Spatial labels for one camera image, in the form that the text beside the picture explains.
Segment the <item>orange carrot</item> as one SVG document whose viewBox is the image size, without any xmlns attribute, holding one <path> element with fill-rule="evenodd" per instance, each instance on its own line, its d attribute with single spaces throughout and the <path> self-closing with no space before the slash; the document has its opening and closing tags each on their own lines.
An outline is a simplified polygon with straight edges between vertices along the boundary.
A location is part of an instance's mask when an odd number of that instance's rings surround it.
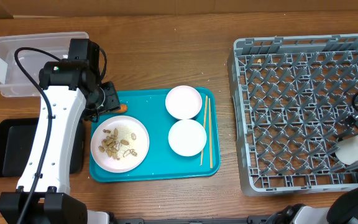
<svg viewBox="0 0 358 224">
<path fill-rule="evenodd" d="M 119 113 L 125 113 L 126 111 L 127 111 L 127 105 L 121 104 L 120 105 L 120 110 L 118 112 Z"/>
</svg>

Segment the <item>small white cup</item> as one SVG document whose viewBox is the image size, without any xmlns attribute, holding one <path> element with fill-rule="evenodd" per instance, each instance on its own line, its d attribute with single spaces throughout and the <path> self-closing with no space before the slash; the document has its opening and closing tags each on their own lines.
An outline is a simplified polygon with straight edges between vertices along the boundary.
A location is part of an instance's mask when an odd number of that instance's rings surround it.
<svg viewBox="0 0 358 224">
<path fill-rule="evenodd" d="M 342 140 L 336 144 L 336 157 L 345 165 L 358 161 L 358 135 Z"/>
</svg>

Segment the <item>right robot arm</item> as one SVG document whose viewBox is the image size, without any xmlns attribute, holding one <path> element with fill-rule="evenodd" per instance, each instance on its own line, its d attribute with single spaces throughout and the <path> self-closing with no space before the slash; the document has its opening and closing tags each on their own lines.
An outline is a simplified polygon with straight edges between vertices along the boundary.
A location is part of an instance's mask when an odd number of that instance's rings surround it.
<svg viewBox="0 0 358 224">
<path fill-rule="evenodd" d="M 358 129 L 358 116 L 350 116 L 346 119 L 350 125 Z M 342 140 L 339 151 L 349 158 L 354 159 L 357 155 L 358 136 L 352 139 Z M 267 223 L 358 223 L 358 188 L 340 196 L 329 208 L 313 208 L 303 204 L 288 206 L 281 212 L 271 215 Z"/>
</svg>

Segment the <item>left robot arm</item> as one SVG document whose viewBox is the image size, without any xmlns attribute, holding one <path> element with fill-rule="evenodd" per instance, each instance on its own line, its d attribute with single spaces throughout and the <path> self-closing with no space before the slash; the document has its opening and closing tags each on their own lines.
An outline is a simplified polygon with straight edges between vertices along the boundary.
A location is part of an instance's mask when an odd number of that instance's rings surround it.
<svg viewBox="0 0 358 224">
<path fill-rule="evenodd" d="M 88 210 L 70 196 L 70 163 L 81 119 L 120 109 L 113 82 L 103 82 L 99 66 L 104 50 L 89 39 L 71 39 L 67 58 L 54 57 L 34 80 L 19 60 L 22 73 L 40 93 L 37 129 L 26 167 L 14 192 L 0 194 L 0 213 L 7 223 L 115 223 L 111 212 Z"/>
</svg>

